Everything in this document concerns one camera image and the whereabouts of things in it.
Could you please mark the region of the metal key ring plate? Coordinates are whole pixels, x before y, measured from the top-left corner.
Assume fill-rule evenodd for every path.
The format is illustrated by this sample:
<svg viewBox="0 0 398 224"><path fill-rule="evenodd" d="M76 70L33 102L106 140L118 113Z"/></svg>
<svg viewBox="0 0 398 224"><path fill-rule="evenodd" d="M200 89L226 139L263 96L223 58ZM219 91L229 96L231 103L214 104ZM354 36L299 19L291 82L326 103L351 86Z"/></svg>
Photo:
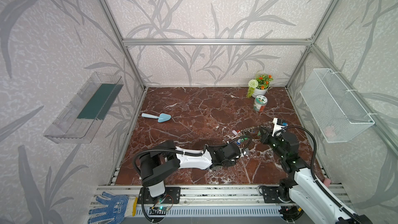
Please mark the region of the metal key ring plate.
<svg viewBox="0 0 398 224"><path fill-rule="evenodd" d="M249 127L246 129L242 130L232 130L233 135L238 138L240 136L250 136L252 140L259 140L261 133L260 129L258 126L256 127ZM237 145L243 145L244 143L247 143L249 141L249 138L241 138L235 141Z"/></svg>

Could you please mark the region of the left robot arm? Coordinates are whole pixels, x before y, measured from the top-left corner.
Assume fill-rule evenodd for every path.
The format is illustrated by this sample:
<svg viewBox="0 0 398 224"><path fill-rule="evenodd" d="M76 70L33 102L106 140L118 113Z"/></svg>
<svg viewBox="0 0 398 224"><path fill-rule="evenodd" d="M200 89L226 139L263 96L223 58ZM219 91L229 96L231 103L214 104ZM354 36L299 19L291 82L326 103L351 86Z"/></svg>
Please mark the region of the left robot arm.
<svg viewBox="0 0 398 224"><path fill-rule="evenodd" d="M133 166L142 186L152 198L166 194L164 181L179 169L216 170L233 167L238 159L248 155L252 137L239 136L223 145L204 145L201 150L183 149L174 141L165 141L153 148L138 152Z"/></svg>

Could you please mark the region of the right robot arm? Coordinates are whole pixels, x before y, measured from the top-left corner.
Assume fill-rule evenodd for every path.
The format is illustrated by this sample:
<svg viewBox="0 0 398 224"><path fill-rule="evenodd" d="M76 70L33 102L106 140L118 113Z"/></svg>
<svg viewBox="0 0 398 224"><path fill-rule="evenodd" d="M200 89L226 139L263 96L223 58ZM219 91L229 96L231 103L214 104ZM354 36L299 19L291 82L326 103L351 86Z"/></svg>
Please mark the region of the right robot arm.
<svg viewBox="0 0 398 224"><path fill-rule="evenodd" d="M288 131L291 128L272 131L259 127L261 143L281 158L281 166L288 174L280 181L278 197L283 202L294 202L315 224L370 224L372 221L366 215L358 215L349 208L316 176L316 144L310 164L299 156L300 142Z"/></svg>

